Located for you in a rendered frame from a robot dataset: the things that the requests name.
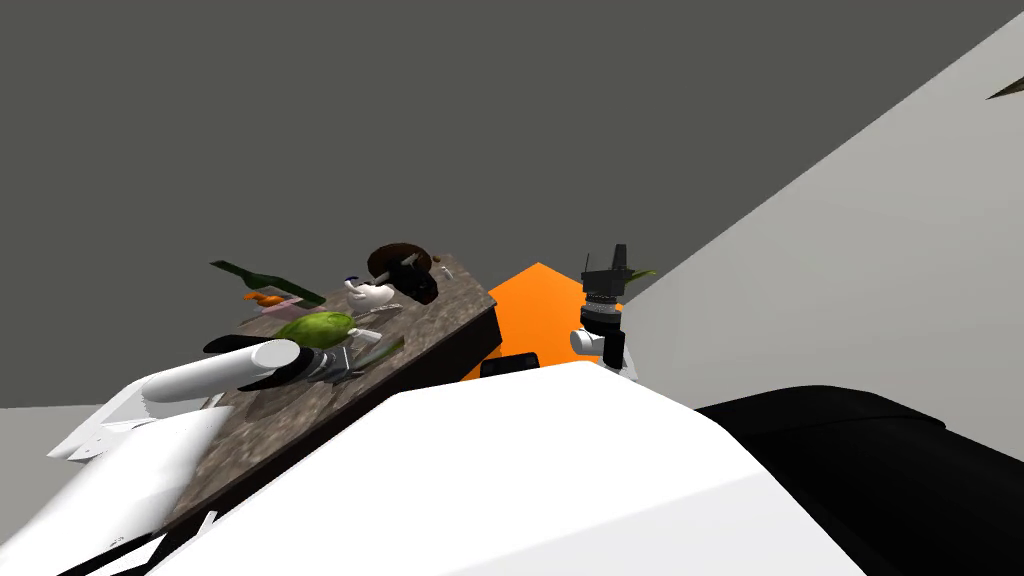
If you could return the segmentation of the green lettuce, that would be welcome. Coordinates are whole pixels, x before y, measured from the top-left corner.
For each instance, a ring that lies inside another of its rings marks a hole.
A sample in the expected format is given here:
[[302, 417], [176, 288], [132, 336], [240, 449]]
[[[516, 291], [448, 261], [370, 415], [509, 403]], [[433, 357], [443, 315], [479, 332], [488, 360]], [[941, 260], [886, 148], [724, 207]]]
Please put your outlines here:
[[316, 312], [297, 318], [282, 326], [275, 339], [290, 340], [300, 347], [329, 349], [342, 342], [357, 327], [355, 320], [340, 312]]

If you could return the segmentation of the pink clear plate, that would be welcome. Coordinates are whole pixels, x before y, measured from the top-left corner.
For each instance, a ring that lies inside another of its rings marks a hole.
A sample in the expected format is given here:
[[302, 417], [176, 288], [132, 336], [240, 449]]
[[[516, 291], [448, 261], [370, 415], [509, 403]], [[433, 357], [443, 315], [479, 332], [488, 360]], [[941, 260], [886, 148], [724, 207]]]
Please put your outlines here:
[[307, 308], [302, 308], [297, 305], [298, 299], [289, 298], [282, 304], [272, 306], [270, 308], [261, 308], [255, 303], [252, 304], [257, 306], [261, 317], [274, 318], [279, 320], [284, 320], [286, 322], [293, 321], [309, 313]]

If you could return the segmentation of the black rounded object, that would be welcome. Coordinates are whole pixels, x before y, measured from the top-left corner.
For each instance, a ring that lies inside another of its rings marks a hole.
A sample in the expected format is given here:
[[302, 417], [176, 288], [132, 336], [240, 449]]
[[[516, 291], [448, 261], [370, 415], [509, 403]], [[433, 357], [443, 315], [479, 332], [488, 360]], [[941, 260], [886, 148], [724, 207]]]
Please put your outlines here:
[[388, 282], [396, 291], [419, 304], [431, 304], [437, 299], [439, 291], [436, 280], [430, 274], [430, 257], [423, 259], [418, 254], [395, 257], [387, 262]]

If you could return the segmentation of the brown bowl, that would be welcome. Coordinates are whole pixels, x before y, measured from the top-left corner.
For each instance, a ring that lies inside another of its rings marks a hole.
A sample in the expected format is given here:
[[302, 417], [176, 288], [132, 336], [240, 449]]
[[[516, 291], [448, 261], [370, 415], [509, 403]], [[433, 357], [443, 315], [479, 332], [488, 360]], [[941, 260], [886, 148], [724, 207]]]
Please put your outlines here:
[[429, 272], [433, 257], [423, 248], [411, 243], [391, 243], [375, 249], [367, 258], [367, 270], [372, 283], [380, 285], [390, 278], [389, 271], [394, 261]]

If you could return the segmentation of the orange block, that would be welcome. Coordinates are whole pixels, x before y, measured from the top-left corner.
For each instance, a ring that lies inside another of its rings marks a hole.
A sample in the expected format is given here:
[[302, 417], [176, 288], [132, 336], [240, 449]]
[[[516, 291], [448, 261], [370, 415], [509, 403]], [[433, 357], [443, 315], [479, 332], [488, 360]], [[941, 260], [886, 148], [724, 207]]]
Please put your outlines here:
[[584, 360], [635, 378], [618, 297], [589, 297], [577, 282], [536, 263], [490, 291], [501, 342], [470, 375], [485, 378]]

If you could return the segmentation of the brown stone table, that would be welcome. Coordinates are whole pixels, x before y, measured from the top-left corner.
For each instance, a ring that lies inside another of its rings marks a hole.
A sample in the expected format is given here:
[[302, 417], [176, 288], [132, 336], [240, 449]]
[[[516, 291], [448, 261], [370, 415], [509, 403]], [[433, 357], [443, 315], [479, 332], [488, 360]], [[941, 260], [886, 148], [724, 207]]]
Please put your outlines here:
[[225, 394], [219, 404], [232, 413], [162, 529], [181, 532], [210, 511], [229, 511], [386, 399], [457, 382], [496, 349], [495, 299], [458, 260], [441, 259], [453, 277], [432, 271], [439, 288], [433, 303], [399, 294], [400, 308], [369, 320], [386, 341], [406, 343], [364, 376]]

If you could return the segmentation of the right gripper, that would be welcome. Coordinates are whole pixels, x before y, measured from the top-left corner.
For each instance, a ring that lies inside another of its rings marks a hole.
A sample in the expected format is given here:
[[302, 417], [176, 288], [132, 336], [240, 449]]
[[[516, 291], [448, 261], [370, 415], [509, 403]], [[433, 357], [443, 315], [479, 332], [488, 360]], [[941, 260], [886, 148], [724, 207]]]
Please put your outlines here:
[[582, 289], [589, 297], [620, 297], [625, 293], [626, 285], [633, 277], [633, 270], [628, 268], [628, 252], [626, 244], [614, 247], [610, 269], [589, 270], [590, 253], [587, 253], [581, 275]]

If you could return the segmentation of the white teapot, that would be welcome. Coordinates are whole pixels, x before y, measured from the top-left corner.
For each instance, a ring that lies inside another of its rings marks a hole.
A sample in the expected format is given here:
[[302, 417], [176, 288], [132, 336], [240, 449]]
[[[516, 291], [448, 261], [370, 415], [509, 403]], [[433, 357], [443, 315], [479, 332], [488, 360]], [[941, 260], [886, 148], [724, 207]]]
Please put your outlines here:
[[359, 282], [355, 276], [345, 279], [346, 301], [353, 316], [370, 313], [390, 303], [395, 290], [389, 285], [378, 286], [370, 282]]

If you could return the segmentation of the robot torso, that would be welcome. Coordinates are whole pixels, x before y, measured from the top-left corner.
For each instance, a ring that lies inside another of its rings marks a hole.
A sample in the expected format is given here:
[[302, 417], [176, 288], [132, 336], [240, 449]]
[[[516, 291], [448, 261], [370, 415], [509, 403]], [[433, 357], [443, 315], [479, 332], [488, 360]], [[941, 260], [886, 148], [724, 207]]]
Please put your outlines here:
[[590, 362], [397, 394], [150, 576], [865, 576], [708, 417]]

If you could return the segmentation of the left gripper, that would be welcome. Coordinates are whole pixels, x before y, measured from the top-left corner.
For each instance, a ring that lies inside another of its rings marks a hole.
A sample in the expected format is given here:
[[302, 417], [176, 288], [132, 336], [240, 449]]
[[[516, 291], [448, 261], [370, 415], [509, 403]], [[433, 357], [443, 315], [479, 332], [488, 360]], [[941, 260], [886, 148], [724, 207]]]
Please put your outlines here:
[[318, 381], [337, 385], [359, 376], [359, 371], [385, 359], [406, 344], [406, 339], [400, 336], [388, 341], [381, 341], [383, 335], [379, 332], [353, 328], [349, 331], [349, 336], [355, 340], [376, 344], [369, 354], [355, 363], [347, 346], [339, 346], [323, 352], [323, 359], [318, 370]]

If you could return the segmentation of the dark green bottle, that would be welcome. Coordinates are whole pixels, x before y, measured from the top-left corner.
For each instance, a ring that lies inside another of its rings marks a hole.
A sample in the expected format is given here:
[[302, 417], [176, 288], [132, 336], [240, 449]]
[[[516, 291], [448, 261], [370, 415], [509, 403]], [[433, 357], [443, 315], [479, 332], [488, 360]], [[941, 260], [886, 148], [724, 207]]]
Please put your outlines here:
[[299, 298], [299, 306], [303, 308], [314, 308], [326, 303], [326, 297], [278, 276], [255, 273], [224, 260], [210, 262], [210, 265], [237, 276], [251, 290], [272, 288]]

